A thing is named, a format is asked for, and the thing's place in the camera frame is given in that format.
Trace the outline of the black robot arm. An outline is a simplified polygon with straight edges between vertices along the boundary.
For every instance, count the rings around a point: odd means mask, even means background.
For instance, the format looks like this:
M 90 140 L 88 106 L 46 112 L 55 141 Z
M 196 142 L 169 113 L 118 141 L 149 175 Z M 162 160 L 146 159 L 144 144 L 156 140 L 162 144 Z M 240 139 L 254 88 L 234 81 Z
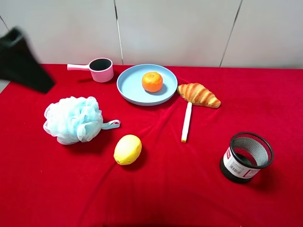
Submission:
M 46 94 L 55 85 L 32 55 L 26 36 L 17 27 L 0 38 L 0 79 Z

